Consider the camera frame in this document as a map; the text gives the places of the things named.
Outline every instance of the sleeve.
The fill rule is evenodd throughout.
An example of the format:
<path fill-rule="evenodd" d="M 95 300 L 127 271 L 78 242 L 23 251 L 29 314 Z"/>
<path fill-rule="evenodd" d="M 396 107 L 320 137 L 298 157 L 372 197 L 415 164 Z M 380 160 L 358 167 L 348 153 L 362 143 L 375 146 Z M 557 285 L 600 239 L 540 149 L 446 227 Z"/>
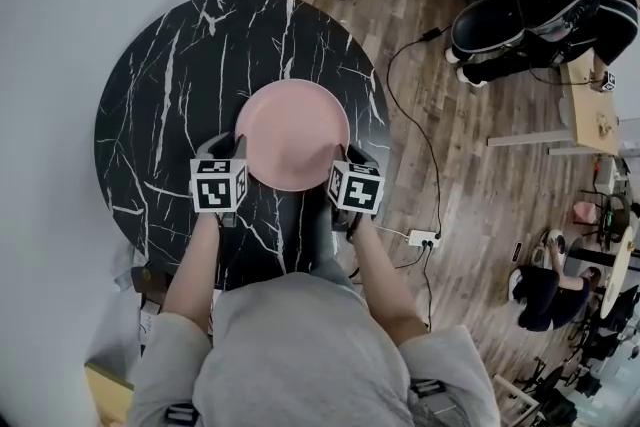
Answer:
<path fill-rule="evenodd" d="M 593 45 L 593 51 L 607 66 L 610 66 L 633 43 L 638 33 L 637 14 L 635 20 L 622 19 L 622 15 L 614 15 L 610 12 L 596 14 L 596 17 L 598 39 Z"/>
<path fill-rule="evenodd" d="M 439 381 L 448 398 L 464 411 L 467 421 L 462 423 L 473 427 L 500 425 L 491 381 L 466 327 L 456 326 L 413 338 L 398 350 L 409 369 L 412 383 Z M 438 419 L 452 423 L 444 416 Z"/>
<path fill-rule="evenodd" d="M 163 425 L 169 406 L 191 402 L 200 368 L 211 351 L 205 334 L 189 319 L 161 313 L 134 378 L 129 427 Z"/>

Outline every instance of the white sneaker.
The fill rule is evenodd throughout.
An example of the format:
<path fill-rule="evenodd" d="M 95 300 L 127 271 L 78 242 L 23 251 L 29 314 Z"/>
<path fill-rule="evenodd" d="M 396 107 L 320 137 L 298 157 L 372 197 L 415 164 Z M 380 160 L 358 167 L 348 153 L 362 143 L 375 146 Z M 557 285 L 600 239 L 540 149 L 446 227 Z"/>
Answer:
<path fill-rule="evenodd" d="M 456 64 L 458 61 L 460 61 L 460 59 L 458 59 L 453 53 L 452 48 L 447 48 L 444 51 L 444 58 L 447 60 L 449 64 Z"/>
<path fill-rule="evenodd" d="M 510 275 L 509 275 L 509 302 L 514 302 L 517 303 L 519 302 L 514 296 L 513 296 L 513 290 L 516 288 L 516 286 L 518 285 L 518 283 L 520 283 L 522 281 L 522 272 L 520 272 L 520 269 L 516 269 L 514 270 Z"/>
<path fill-rule="evenodd" d="M 471 82 L 471 81 L 467 78 L 467 76 L 464 74 L 464 71 L 462 71 L 462 70 L 463 70 L 463 68 L 462 68 L 462 67 L 460 67 L 460 68 L 458 68 L 458 69 L 456 70 L 456 75 L 458 75 L 458 80 L 459 80 L 460 82 L 464 82 L 464 83 L 466 83 L 466 84 L 471 84 L 473 87 L 483 87 L 483 86 L 486 86 L 486 85 L 487 85 L 487 81 L 486 81 L 486 80 L 483 80 L 483 81 L 479 82 L 478 84 L 476 84 L 475 82 Z"/>

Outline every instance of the black pants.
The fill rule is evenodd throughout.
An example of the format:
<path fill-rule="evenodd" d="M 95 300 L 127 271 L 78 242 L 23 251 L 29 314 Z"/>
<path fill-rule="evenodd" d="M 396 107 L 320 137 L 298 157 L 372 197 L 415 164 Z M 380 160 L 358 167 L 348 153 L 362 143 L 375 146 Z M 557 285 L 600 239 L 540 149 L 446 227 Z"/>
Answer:
<path fill-rule="evenodd" d="M 479 84 L 483 80 L 491 82 L 500 77 L 527 71 L 531 68 L 548 68 L 553 64 L 559 50 L 560 47 L 557 45 L 529 38 L 517 50 L 507 50 L 504 54 L 481 63 L 464 64 L 462 69 L 465 77 L 474 84 Z M 471 58 L 471 54 L 462 52 L 455 45 L 453 45 L 452 51 L 463 62 Z M 565 61 L 572 61 L 576 57 L 578 55 L 570 56 Z"/>
<path fill-rule="evenodd" d="M 513 295 L 517 300 L 527 300 L 527 307 L 518 318 L 518 325 L 529 331 L 546 331 L 551 324 L 549 307 L 558 290 L 560 276 L 555 271 L 523 265 L 522 281 Z"/>

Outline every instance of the pink plate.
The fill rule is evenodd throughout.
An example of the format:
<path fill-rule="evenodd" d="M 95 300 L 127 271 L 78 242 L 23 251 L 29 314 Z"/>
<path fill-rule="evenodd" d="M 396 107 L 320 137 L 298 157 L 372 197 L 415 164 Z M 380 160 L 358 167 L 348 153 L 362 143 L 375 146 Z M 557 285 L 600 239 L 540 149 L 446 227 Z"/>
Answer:
<path fill-rule="evenodd" d="M 305 191 L 329 177 L 333 152 L 349 144 L 349 121 L 335 96 L 308 80 L 272 82 L 240 111 L 249 172 L 281 191 Z"/>

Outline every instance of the hand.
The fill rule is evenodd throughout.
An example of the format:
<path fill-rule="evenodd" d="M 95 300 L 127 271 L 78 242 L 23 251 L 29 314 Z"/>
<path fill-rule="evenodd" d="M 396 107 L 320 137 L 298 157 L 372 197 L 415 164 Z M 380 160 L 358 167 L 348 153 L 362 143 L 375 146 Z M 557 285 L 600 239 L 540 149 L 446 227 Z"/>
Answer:
<path fill-rule="evenodd" d="M 353 236 L 364 224 L 371 224 L 371 216 L 369 214 L 349 212 L 347 225 L 347 242 L 353 243 Z"/>
<path fill-rule="evenodd" d="M 203 230 L 207 232 L 220 232 L 222 220 L 215 212 L 200 212 L 196 219 L 196 225 L 202 225 Z"/>
<path fill-rule="evenodd" d="M 553 239 L 551 237 L 547 238 L 547 247 L 552 254 L 558 254 L 558 242 L 556 241 L 556 239 Z"/>

